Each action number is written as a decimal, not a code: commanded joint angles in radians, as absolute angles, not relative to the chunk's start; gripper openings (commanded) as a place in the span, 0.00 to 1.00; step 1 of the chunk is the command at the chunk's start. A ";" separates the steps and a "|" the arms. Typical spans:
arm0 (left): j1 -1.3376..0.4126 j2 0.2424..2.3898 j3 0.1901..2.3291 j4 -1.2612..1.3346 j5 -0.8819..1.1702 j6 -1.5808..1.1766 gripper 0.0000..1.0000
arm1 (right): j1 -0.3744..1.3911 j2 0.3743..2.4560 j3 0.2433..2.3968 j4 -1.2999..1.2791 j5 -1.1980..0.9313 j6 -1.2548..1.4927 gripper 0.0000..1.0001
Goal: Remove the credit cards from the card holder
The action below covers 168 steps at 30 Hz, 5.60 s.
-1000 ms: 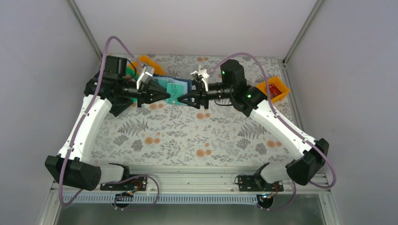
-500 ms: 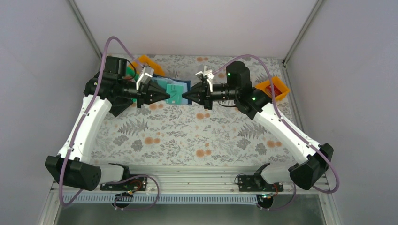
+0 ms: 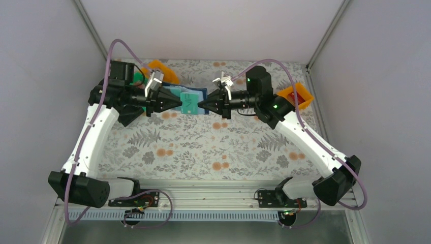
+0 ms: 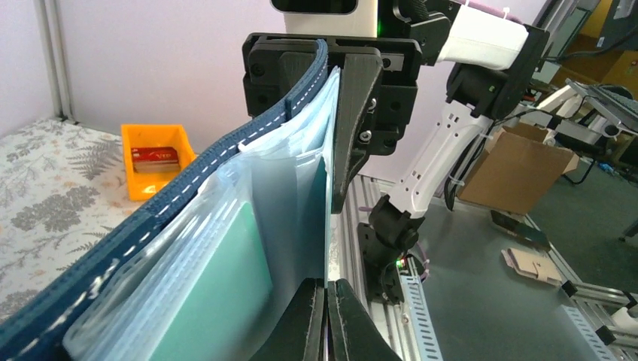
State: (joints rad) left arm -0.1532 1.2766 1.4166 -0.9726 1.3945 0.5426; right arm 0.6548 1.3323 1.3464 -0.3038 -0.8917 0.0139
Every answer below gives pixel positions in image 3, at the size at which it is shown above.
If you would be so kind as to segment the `blue leather card holder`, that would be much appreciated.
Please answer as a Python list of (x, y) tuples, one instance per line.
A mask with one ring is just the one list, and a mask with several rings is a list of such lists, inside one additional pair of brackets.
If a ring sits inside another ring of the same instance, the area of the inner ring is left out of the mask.
[(199, 102), (202, 102), (207, 98), (208, 91), (206, 88), (193, 88), (168, 83), (164, 83), (163, 87), (170, 90), (175, 96), (179, 97), (182, 102), (181, 106), (175, 107), (173, 110), (188, 115), (209, 114), (209, 110), (198, 106)]

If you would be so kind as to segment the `teal card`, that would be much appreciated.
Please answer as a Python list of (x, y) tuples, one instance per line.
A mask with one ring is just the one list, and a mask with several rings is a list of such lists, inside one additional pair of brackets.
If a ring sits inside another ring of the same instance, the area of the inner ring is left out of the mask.
[(180, 110), (183, 114), (199, 114), (199, 95), (196, 93), (183, 92), (180, 95), (180, 100), (182, 101), (182, 105)]

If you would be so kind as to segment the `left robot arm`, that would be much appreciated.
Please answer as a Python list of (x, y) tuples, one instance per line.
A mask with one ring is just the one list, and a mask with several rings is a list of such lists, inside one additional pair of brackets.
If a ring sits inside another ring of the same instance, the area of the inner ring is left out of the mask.
[(164, 87), (165, 70), (149, 70), (147, 82), (133, 85), (135, 65), (111, 61), (101, 82), (90, 92), (86, 121), (68, 160), (48, 183), (64, 203), (100, 208), (107, 201), (130, 197), (138, 181), (119, 177), (97, 179), (98, 164), (115, 122), (129, 125), (143, 112), (148, 116), (182, 105), (179, 97)]

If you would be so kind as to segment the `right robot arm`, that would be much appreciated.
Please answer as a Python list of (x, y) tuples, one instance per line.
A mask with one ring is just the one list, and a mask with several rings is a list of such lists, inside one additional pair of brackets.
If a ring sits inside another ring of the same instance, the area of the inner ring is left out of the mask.
[(318, 133), (310, 129), (298, 110), (286, 98), (273, 91), (271, 75), (263, 66), (255, 66), (245, 73), (246, 89), (232, 91), (233, 82), (219, 71), (213, 80), (218, 87), (198, 107), (230, 119), (232, 110), (252, 108), (258, 119), (289, 139), (315, 165), (320, 178), (315, 181), (288, 177), (275, 189), (280, 201), (317, 197), (335, 206), (356, 184), (361, 161), (356, 156), (346, 157)]

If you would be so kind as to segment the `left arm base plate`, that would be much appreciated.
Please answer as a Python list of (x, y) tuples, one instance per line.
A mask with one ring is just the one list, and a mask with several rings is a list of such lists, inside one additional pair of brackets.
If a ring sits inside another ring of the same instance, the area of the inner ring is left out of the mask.
[(132, 207), (146, 208), (158, 207), (160, 193), (150, 190), (141, 190), (140, 193), (131, 196), (129, 199), (113, 199), (108, 202), (110, 207)]

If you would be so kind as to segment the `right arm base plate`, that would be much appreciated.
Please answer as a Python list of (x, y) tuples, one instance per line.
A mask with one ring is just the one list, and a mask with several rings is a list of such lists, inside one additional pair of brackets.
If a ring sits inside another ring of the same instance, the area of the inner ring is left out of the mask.
[(254, 198), (258, 201), (260, 208), (306, 208), (307, 201), (302, 198), (290, 199), (283, 192), (260, 188)]

